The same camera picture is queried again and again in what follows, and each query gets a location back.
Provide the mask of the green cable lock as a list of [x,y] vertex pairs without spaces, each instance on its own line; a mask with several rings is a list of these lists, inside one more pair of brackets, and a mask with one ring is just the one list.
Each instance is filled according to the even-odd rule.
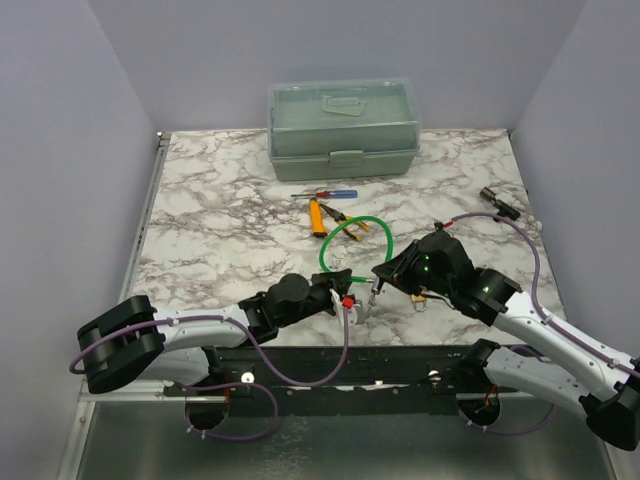
[[329,266],[326,263],[326,254],[334,238],[338,235],[339,232],[345,231],[349,226],[355,225],[357,222],[364,222],[364,223],[372,222],[378,225],[382,229],[386,238],[386,251],[385,251],[384,259],[386,261],[389,261],[392,259],[395,243],[394,243],[393,233],[389,225],[386,222],[384,222],[382,219],[375,216],[371,216],[371,215],[356,216],[356,217],[347,219],[344,223],[340,224],[332,233],[330,233],[325,238],[324,242],[322,243],[319,250],[319,254],[318,254],[318,262],[319,262],[320,269],[323,273],[332,273],[332,270],[329,268]]

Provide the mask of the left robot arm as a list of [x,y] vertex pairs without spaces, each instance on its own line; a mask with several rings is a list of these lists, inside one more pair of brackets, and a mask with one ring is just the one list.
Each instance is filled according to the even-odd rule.
[[85,377],[92,394],[149,379],[209,395],[220,387],[222,372],[206,349],[259,348],[281,329],[321,312],[349,328],[362,318],[350,287],[349,270],[310,279],[287,274],[265,291],[214,310],[171,310],[153,306],[146,295],[132,296],[78,330],[80,352],[69,370]]

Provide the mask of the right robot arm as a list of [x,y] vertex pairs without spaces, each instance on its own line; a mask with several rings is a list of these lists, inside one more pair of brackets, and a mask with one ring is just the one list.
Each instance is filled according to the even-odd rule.
[[480,392],[495,384],[535,395],[575,412],[603,441],[627,451],[638,447],[638,360],[540,307],[504,274],[474,266],[446,231],[413,241],[372,272],[407,295],[427,291],[445,297],[464,316],[524,341],[548,359],[492,347],[461,365],[467,389]]

